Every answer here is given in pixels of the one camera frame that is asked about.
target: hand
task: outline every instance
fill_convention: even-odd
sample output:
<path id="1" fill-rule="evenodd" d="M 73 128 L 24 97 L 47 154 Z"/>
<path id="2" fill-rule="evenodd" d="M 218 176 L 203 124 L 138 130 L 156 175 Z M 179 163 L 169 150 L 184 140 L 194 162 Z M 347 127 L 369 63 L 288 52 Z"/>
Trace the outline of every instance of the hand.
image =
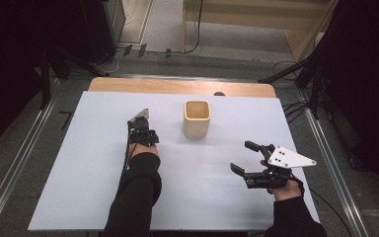
<path id="1" fill-rule="evenodd" d="M 159 156 L 158 155 L 158 148 L 156 148 L 156 145 L 152 145 L 152 146 L 147 147 L 147 146 L 144 146 L 142 144 L 132 143 L 128 147 L 128 157 L 131 156 L 131 158 L 133 158 L 134 156 L 136 156 L 140 153 L 144 153 L 144 152 L 150 152 L 150 153 L 153 153 L 153 154 Z"/>
<path id="2" fill-rule="evenodd" d="M 288 180 L 284 187 L 269 190 L 272 192 L 276 201 L 301 197 L 301 191 L 300 188 L 298 188 L 297 182 L 292 180 Z"/>

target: paper cup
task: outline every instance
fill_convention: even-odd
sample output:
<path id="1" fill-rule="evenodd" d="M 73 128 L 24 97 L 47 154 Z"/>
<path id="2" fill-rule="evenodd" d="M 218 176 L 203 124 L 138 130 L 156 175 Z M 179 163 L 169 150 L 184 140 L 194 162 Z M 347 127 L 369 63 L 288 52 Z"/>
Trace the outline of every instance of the paper cup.
<path id="1" fill-rule="evenodd" d="M 190 138 L 204 137 L 210 125 L 210 106 L 206 101 L 187 101 L 184 105 L 184 133 Z"/>

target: black sleeve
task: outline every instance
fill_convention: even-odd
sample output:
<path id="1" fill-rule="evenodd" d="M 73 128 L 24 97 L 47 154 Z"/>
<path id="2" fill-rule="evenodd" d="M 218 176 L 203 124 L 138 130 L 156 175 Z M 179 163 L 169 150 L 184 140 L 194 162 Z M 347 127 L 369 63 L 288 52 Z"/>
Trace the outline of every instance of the black sleeve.
<path id="1" fill-rule="evenodd" d="M 265 237 L 326 237 L 325 228 L 315 222 L 303 197 L 276 201 L 273 204 L 273 225 Z"/>
<path id="2" fill-rule="evenodd" d="M 152 206 L 162 190 L 160 159 L 152 153 L 134 156 L 121 174 L 118 190 L 104 229 L 104 237 L 148 237 Z"/>

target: white tabletop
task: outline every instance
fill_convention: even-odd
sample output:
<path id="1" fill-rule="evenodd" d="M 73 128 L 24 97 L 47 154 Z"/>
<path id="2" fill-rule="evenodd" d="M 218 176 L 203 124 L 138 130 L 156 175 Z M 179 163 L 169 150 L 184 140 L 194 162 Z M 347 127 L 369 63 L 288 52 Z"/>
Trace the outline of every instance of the white tabletop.
<path id="1" fill-rule="evenodd" d="M 184 136 L 184 102 L 211 107 L 206 137 Z M 264 169 L 261 153 L 245 140 L 295 151 L 279 99 L 84 92 L 48 177 L 30 230 L 101 230 L 122 169 L 126 122 L 148 107 L 160 138 L 163 190 L 153 208 L 152 230 L 265 230 L 273 196 L 248 190 L 230 163 L 246 172 Z M 319 221 L 302 169 L 306 204 Z"/>

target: black cloth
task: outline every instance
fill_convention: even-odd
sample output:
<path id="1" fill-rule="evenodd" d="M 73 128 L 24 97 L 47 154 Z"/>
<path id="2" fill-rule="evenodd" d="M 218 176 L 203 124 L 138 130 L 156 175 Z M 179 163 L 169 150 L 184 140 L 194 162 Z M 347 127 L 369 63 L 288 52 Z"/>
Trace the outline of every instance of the black cloth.
<path id="1" fill-rule="evenodd" d="M 38 51 L 26 24 L 30 2 L 0 1 L 0 137 L 40 89 Z"/>
<path id="2" fill-rule="evenodd" d="M 104 229 L 104 237 L 147 237 L 152 206 L 162 190 L 158 173 L 161 160 L 152 153 L 140 153 L 122 172 L 118 190 Z"/>
<path id="3" fill-rule="evenodd" d="M 148 152 L 131 159 L 129 169 L 121 175 L 103 237 L 149 236 L 152 206 L 162 190 L 158 173 L 160 163 L 158 156 Z M 276 201 L 273 208 L 273 225 L 265 237 L 327 236 L 323 226 L 313 220 L 303 197 Z M 185 233 L 185 236 L 247 236 L 244 234 Z M 153 235 L 163 237 L 173 236 L 174 233 L 157 232 Z"/>
<path id="4" fill-rule="evenodd" d="M 265 237 L 325 237 L 325 228 L 315 222 L 303 197 L 273 203 L 273 225 Z"/>

